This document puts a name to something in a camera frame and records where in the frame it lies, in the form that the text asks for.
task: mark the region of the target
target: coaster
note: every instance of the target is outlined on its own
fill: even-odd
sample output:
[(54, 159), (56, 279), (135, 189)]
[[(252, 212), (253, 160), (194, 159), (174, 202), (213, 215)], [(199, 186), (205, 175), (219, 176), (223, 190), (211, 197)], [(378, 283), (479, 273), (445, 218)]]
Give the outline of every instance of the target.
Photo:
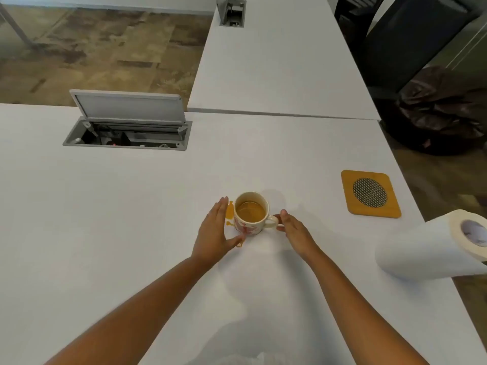
[(352, 214), (401, 217), (401, 209), (387, 175), (344, 170), (341, 181), (347, 208)]

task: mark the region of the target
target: white table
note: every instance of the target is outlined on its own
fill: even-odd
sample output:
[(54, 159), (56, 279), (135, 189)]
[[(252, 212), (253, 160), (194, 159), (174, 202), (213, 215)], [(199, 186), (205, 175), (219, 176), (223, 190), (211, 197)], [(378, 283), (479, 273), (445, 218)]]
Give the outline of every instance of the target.
[[(187, 151), (63, 147), (78, 116), (73, 107), (0, 105), (0, 363), (46, 361), (189, 256), (215, 200), (247, 190), (303, 220), (432, 365), (487, 363), (450, 279), (403, 282), (374, 262), (378, 240), (422, 222), (377, 122), (187, 113)], [(350, 214), (344, 169), (387, 173), (402, 218)], [(262, 351), (354, 364), (316, 279), (269, 230), (204, 276), (142, 364)]]
[(188, 111), (380, 120), (326, 0), (247, 0), (213, 17)]

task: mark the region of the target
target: white mug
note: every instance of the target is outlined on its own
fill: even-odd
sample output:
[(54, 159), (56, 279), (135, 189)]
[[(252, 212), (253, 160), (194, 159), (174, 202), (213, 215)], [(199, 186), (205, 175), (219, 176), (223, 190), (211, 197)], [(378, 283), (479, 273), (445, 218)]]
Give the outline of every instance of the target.
[[(244, 202), (256, 202), (265, 209), (265, 217), (261, 221), (250, 223), (244, 221), (238, 214), (237, 208)], [(275, 228), (279, 224), (277, 218), (273, 215), (269, 215), (269, 202), (257, 192), (244, 192), (237, 197), (234, 203), (234, 217), (233, 225), (235, 229), (240, 233), (246, 235), (256, 235), (262, 231), (263, 228)]]

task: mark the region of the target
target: hand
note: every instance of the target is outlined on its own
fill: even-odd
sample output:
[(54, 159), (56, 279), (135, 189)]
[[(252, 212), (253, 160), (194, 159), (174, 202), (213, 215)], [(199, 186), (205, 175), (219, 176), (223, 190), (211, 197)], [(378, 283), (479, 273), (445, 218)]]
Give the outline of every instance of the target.
[(286, 232), (286, 237), (289, 239), (294, 251), (296, 251), (305, 261), (309, 261), (310, 257), (321, 252), (320, 247), (318, 247), (301, 221), (297, 220), (294, 216), (289, 215), (286, 210), (281, 210), (280, 214), (274, 216), (279, 219), (279, 224), (283, 225), (278, 226), (277, 230)]
[(215, 203), (204, 218), (194, 243), (192, 258), (211, 268), (239, 243), (245, 240), (244, 235), (226, 239), (223, 233), (228, 197), (222, 197)]

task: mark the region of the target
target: person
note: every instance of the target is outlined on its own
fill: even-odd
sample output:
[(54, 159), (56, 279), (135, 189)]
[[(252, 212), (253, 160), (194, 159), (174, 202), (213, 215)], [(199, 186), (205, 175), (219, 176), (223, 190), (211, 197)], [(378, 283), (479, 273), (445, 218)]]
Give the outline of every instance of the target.
[[(223, 233), (228, 197), (206, 215), (192, 254), (100, 319), (46, 365), (136, 365), (201, 277), (245, 240)], [(365, 300), (301, 221), (276, 215), (292, 248), (313, 270), (357, 365), (425, 365), (426, 360)]]

